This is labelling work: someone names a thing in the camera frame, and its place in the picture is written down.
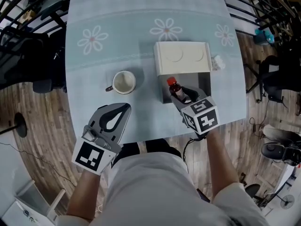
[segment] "mug handle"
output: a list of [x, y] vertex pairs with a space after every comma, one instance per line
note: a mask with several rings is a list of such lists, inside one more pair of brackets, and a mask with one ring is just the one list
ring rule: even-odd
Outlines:
[[108, 87], [108, 88], [105, 89], [106, 92], [109, 92], [111, 90], [113, 90], [113, 86], [110, 86], [110, 87]]

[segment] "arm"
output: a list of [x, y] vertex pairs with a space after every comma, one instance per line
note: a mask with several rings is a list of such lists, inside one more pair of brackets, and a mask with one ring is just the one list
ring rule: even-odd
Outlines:
[[223, 210], [235, 225], [268, 226], [260, 209], [239, 183], [218, 130], [207, 135], [212, 179], [213, 204]]
[[92, 221], [95, 216], [100, 176], [84, 170], [69, 201], [66, 215]]
[[217, 129], [209, 131], [207, 147], [214, 198], [225, 187], [238, 183], [239, 179]]

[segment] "flower pattern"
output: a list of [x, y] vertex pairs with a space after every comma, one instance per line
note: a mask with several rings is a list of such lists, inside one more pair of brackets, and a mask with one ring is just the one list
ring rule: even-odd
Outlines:
[[233, 39], [235, 38], [232, 33], [229, 33], [229, 27], [227, 25], [224, 26], [224, 28], [220, 25], [216, 25], [218, 31], [216, 31], [214, 34], [218, 38], [222, 38], [222, 45], [226, 46], [229, 44], [231, 47], [233, 47]]
[[161, 20], [156, 18], [155, 24], [158, 27], [152, 28], [150, 33], [153, 35], [159, 35], [159, 41], [179, 41], [176, 33], [182, 33], [183, 29], [181, 27], [173, 27], [174, 20], [172, 18], [168, 18], [165, 23]]
[[109, 35], [106, 32], [100, 33], [101, 26], [97, 25], [94, 27], [91, 32], [89, 29], [83, 30], [83, 39], [77, 42], [79, 47], [84, 47], [84, 55], [88, 55], [92, 48], [95, 51], [101, 51], [103, 49], [103, 44], [100, 42], [101, 40], [105, 40]]

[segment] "cable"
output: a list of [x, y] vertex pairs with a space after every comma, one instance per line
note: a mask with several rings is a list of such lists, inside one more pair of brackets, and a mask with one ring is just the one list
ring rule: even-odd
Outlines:
[[186, 164], [188, 173], [189, 173], [189, 170], [188, 170], [188, 165], [187, 165], [187, 163], [186, 163], [186, 156], [185, 156], [186, 148], [187, 148], [187, 146], [188, 146], [190, 143], [192, 143], [192, 142], [194, 142], [194, 141], [201, 141], [202, 139], [204, 139], [204, 138], [196, 138], [196, 139], [189, 138], [189, 141], [186, 143], [186, 146], [184, 147], [184, 150], [183, 150], [183, 161], [184, 161], [185, 164]]
[[253, 125], [253, 126], [258, 126], [258, 125], [260, 125], [260, 126], [261, 126], [261, 125], [263, 124], [263, 122], [265, 121], [265, 119], [266, 119], [266, 117], [267, 117], [267, 113], [268, 113], [268, 104], [269, 104], [269, 100], [268, 100], [268, 102], [267, 102], [267, 106], [266, 106], [266, 109], [265, 109], [265, 114], [264, 114], [263, 121], [262, 121], [260, 124], [255, 124], [255, 118], [254, 118], [254, 117], [251, 117], [250, 120], [249, 120], [249, 123], [250, 123], [251, 125]]
[[25, 151], [25, 150], [19, 151], [18, 149], [14, 148], [11, 144], [5, 144], [5, 143], [2, 143], [2, 142], [0, 142], [0, 144], [2, 144], [2, 145], [9, 145], [9, 146], [11, 146], [14, 150], [16, 150], [17, 152], [20, 152], [20, 153], [26, 153], [26, 154], [28, 154], [28, 155], [30, 155], [30, 156], [33, 156], [34, 158], [36, 158], [36, 159], [38, 159], [38, 160], [41, 160], [42, 162], [44, 162], [44, 163], [48, 164], [50, 167], [52, 167], [52, 169], [57, 173], [57, 175], [59, 175], [60, 177], [66, 179], [67, 181], [71, 182], [72, 185], [73, 185], [74, 187], [76, 187], [70, 179], [68, 179], [68, 178], [62, 176], [61, 174], [59, 174], [59, 173], [57, 172], [57, 170], [55, 169], [54, 165], [52, 165], [51, 163], [45, 161], [45, 160], [44, 160], [44, 157], [42, 157], [42, 156], [41, 156], [41, 157], [36, 157], [34, 154], [29, 153], [29, 152], [27, 152], [27, 151]]
[[98, 210], [98, 211], [95, 211], [95, 213], [96, 213], [96, 212], [101, 212], [101, 213], [103, 212], [103, 211], [101, 211], [101, 210], [99, 209], [99, 207], [101, 207], [102, 205], [103, 205], [103, 203], [97, 207], [97, 210]]

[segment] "black pants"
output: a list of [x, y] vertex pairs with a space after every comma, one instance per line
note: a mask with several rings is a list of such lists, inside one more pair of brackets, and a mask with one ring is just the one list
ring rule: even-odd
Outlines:
[[[146, 149], [147, 149], [148, 153], [165, 152], [165, 153], [170, 153], [170, 154], [181, 157], [181, 153], [177, 149], [169, 146], [167, 141], [164, 139], [156, 139], [156, 140], [146, 141], [145, 144], [146, 144]], [[139, 153], [140, 153], [139, 147], [136, 142], [124, 144], [120, 153], [115, 158], [112, 167], [120, 159], [128, 157], [128, 156], [137, 155]]]

